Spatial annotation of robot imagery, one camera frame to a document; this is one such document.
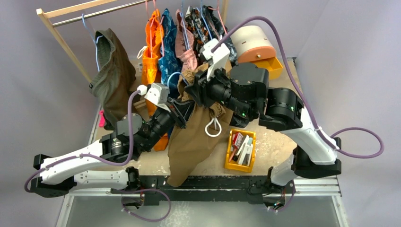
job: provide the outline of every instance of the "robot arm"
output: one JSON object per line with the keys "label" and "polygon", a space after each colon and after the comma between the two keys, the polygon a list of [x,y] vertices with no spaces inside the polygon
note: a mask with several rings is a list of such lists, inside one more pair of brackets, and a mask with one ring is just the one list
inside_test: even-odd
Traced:
{"label": "robot arm", "polygon": [[[145,98],[156,104],[158,108],[147,122],[138,114],[132,114],[131,123],[134,134],[132,159],[135,160],[138,160],[143,151],[149,152],[175,124],[185,128],[194,107],[193,101],[180,102],[167,98],[168,88],[162,84],[153,84],[148,94],[150,97],[147,95]],[[121,171],[91,171],[108,164],[95,158],[82,156],[91,154],[111,162],[124,162],[129,150],[128,127],[128,118],[125,116],[117,122],[113,133],[103,136],[87,147],[60,157],[48,157],[42,154],[35,156],[34,168],[46,170],[31,181],[31,191],[43,197],[57,197],[67,194],[70,190],[83,188],[137,189],[139,186],[137,169],[129,167]],[[77,158],[47,168],[55,161],[74,156]]]}
{"label": "robot arm", "polygon": [[[217,41],[205,45],[203,57],[210,65],[221,65],[227,59],[227,47],[222,44],[211,52]],[[251,63],[242,63],[230,71],[230,78],[219,67],[209,67],[208,72],[195,75],[195,82],[185,90],[197,104],[209,107],[221,102],[240,117],[247,120],[259,118],[259,125],[279,131],[290,137],[297,147],[282,164],[272,167],[267,184],[283,187],[297,176],[320,178],[341,173],[341,161],[337,151],[317,134],[311,117],[302,100],[288,88],[268,87],[268,72]],[[339,149],[341,140],[325,138]]]}

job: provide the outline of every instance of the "blue hanger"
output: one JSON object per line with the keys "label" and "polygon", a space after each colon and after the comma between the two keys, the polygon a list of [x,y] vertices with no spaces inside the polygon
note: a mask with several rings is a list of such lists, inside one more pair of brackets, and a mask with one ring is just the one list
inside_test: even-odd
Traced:
{"label": "blue hanger", "polygon": [[173,72],[167,80],[167,86],[170,87],[170,80],[173,78],[175,75],[181,75],[183,77],[183,81],[185,82],[186,85],[189,85],[188,81],[185,79],[184,75],[181,72]]}
{"label": "blue hanger", "polygon": [[195,25],[195,28],[196,28],[196,31],[198,32],[199,37],[202,37],[202,36],[201,36],[201,32],[200,32],[199,29],[198,29],[198,26]]}
{"label": "blue hanger", "polygon": [[184,22],[184,0],[181,0],[181,22],[182,22],[182,26],[183,26],[183,34],[184,34],[184,41],[185,41],[185,48],[186,50],[190,49],[190,45],[189,45],[189,40],[188,40],[188,35],[187,35],[187,29],[185,27],[185,22]]}
{"label": "blue hanger", "polygon": [[84,23],[84,27],[88,31],[88,33],[90,35],[90,38],[93,41],[93,44],[95,44],[95,47],[96,47],[96,66],[97,66],[97,71],[99,72],[100,71],[100,67],[99,67],[99,61],[97,59],[97,42],[99,41],[99,38],[103,37],[103,35],[99,36],[95,41],[95,38],[93,37],[92,33],[90,32],[89,28],[87,27],[87,24],[85,23],[84,14],[82,14],[82,22]]}
{"label": "blue hanger", "polygon": [[209,32],[210,40],[212,40],[213,37],[212,37],[212,34],[210,33],[208,23],[206,23],[206,20],[205,20],[205,18],[203,17],[203,0],[200,0],[200,11],[201,11],[200,16],[202,17],[203,22],[205,23],[206,29],[207,29],[208,32]]}

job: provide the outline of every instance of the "beige container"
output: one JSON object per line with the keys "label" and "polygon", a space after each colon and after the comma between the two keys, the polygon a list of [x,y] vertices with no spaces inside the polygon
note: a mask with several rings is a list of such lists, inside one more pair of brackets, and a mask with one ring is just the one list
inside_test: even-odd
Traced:
{"label": "beige container", "polygon": [[231,36],[238,53],[238,62],[252,62],[276,57],[264,31],[259,26],[244,26]]}

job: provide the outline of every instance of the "pink cloth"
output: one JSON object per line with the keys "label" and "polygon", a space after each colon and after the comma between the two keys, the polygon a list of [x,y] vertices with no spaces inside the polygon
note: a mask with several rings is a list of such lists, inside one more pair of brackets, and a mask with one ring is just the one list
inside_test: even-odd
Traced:
{"label": "pink cloth", "polygon": [[[196,55],[193,51],[193,34],[188,29],[182,27],[182,20],[180,15],[180,10],[177,10],[175,13],[177,17],[177,36],[175,37],[175,54],[177,58],[179,58],[183,62],[183,69],[181,72],[185,70],[195,70],[198,67],[198,62],[196,61]],[[190,49],[186,50],[183,29],[185,29]]]}

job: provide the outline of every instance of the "brown cloth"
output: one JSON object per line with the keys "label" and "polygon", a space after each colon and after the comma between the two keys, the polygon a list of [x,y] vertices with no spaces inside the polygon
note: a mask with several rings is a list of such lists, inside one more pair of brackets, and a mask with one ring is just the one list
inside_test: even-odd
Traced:
{"label": "brown cloth", "polygon": [[117,121],[127,115],[128,98],[134,91],[131,87],[135,81],[135,68],[111,29],[96,31],[96,39],[99,36],[103,36],[96,44],[100,71],[91,82],[91,93],[99,98],[105,110],[108,123],[105,129],[113,130]]}
{"label": "brown cloth", "polygon": [[[188,83],[192,84],[194,73],[199,70],[207,70],[207,68],[208,65],[204,64],[199,66],[195,72],[187,70],[183,75]],[[182,101],[191,99],[191,97],[184,92],[184,83],[182,78],[178,81],[178,91],[180,92]],[[222,132],[217,137],[209,137],[205,133],[205,126],[215,116],[218,116]],[[174,127],[168,149],[171,172],[171,175],[167,180],[169,185],[173,187],[180,186],[191,174],[197,164],[210,156],[221,137],[225,135],[232,116],[233,112],[219,103],[213,104],[210,108],[195,105],[192,115],[188,119],[186,129],[180,129],[176,126]],[[208,131],[212,135],[218,133],[218,130],[214,129],[213,124],[209,127]]]}

